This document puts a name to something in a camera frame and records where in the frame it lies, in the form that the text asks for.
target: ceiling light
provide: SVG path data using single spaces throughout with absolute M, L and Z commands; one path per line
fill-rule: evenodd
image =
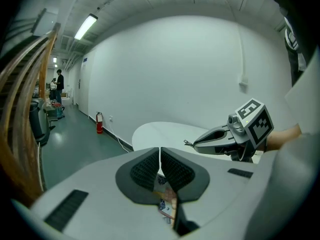
M 90 29 L 90 27 L 97 21 L 98 17 L 89 14 L 89 16 L 85 19 L 85 21 L 82 23 L 81 27 L 79 28 L 78 32 L 75 34 L 75 39 L 80 40 L 84 34 Z

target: fire extinguisher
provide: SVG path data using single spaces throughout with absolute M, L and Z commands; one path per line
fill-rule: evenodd
M 95 116 L 95 123 L 96 123 L 96 133 L 102 134 L 104 132 L 104 130 L 102 128 L 103 122 L 102 122 L 102 113 L 101 112 L 97 112 L 97 114 Z

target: white wall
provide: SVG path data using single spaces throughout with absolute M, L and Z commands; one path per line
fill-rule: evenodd
M 55 74 L 57 75 L 56 70 L 51 69 L 51 68 L 48 68 L 48 69 L 46 70 L 46 79 L 45 79 L 45 82 L 46 82 L 46 83 L 51 83 L 52 79 L 57 78 L 56 76 L 54 76 Z
M 33 35 L 41 37 L 48 33 L 49 31 L 54 29 L 54 26 L 57 22 L 57 14 L 51 13 L 51 12 L 45 12 L 40 21 L 38 22 Z
M 266 104 L 276 130 L 293 126 L 284 99 L 291 88 L 284 41 L 269 26 L 241 13 L 236 17 L 239 28 L 225 8 L 183 5 L 114 26 L 94 48 L 89 115 L 112 115 L 115 134 L 129 144 L 134 131 L 149 122 L 222 125 L 252 97 Z M 239 31 L 246 90 L 238 84 Z
M 83 56 L 81 69 L 80 69 L 80 89 L 79 89 L 79 99 L 78 105 L 79 110 L 85 115 L 89 115 L 89 89 L 90 89 L 90 79 L 91 72 L 95 63 L 95 49 Z
M 15 20 L 37 18 L 46 8 L 48 13 L 58 15 L 61 0 L 23 0 Z
M 64 85 L 63 91 L 64 92 L 69 92 L 70 91 L 69 72 L 62 70 L 61 74 L 63 75 L 63 81 L 64 81 L 64 83 L 63 83 L 63 85 Z

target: corridor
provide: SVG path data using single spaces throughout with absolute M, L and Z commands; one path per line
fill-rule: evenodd
M 105 132 L 97 134 L 96 125 L 77 106 L 66 106 L 64 114 L 65 118 L 52 122 L 56 127 L 42 147 L 42 170 L 47 189 L 91 163 L 126 153 Z

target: wooden panel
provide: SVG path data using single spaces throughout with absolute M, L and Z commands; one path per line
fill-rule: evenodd
M 35 182 L 32 182 L 23 173 L 19 163 L 14 159 L 8 144 L 0 133 L 0 174 L 2 178 L 2 189 L 8 190 L 5 194 L 15 200 L 18 200 L 27 207 L 41 195 L 41 190 L 37 187 Z
M 45 56 L 41 63 L 40 74 L 39 74 L 39 98 L 46 100 L 46 78 L 47 78 L 47 67 L 50 58 L 51 51 L 54 47 L 54 43 L 57 38 L 57 34 L 60 29 L 60 23 L 56 23 L 53 27 L 53 32 L 51 33 L 49 44 L 45 49 Z
M 31 131 L 29 111 L 40 65 L 45 55 L 45 52 L 40 55 L 28 74 L 16 105 L 13 121 L 13 156 L 21 163 L 24 173 L 35 182 L 39 182 L 37 170 L 37 143 Z
M 44 50 L 44 48 L 47 46 L 49 41 L 46 41 L 37 51 L 36 53 L 28 60 L 28 62 L 24 65 L 22 70 L 20 71 L 18 77 L 15 79 L 9 94 L 6 98 L 5 104 L 3 106 L 4 113 L 2 114 L 1 121 L 0 121 L 0 127 L 3 131 L 4 138 L 7 140 L 8 138 L 8 127 L 9 127 L 9 121 L 11 116 L 11 109 L 14 104 L 15 97 L 17 95 L 18 89 L 20 87 L 20 84 L 22 83 L 27 71 L 35 61 L 35 59 L 38 57 L 38 55 Z
M 4 106 L 0 121 L 0 174 L 5 180 L 4 184 L 8 187 L 6 194 L 28 207 L 42 193 L 38 171 L 38 146 L 29 122 L 30 103 L 41 69 L 44 71 L 41 72 L 40 82 L 43 84 L 46 81 L 47 63 L 59 27 L 60 24 L 56 24 L 53 31 L 24 48 L 0 74 L 0 91 L 7 83 L 10 83 L 8 95 L 3 100 Z M 26 55 L 47 37 L 49 40 L 27 61 Z M 27 61 L 26 64 L 23 68 L 16 69 L 22 60 Z M 12 78 L 11 74 L 14 71 L 17 71 L 18 75 Z M 13 117 L 12 151 L 8 144 L 8 132 L 3 131 L 8 131 L 10 117 Z
M 35 48 L 42 40 L 47 38 L 48 35 L 43 35 L 38 39 L 34 40 L 29 46 L 24 48 L 21 52 L 19 52 L 9 63 L 5 66 L 3 71 L 0 73 L 0 92 L 2 91 L 8 77 L 15 70 L 17 65 L 22 61 L 22 59 L 33 49 Z

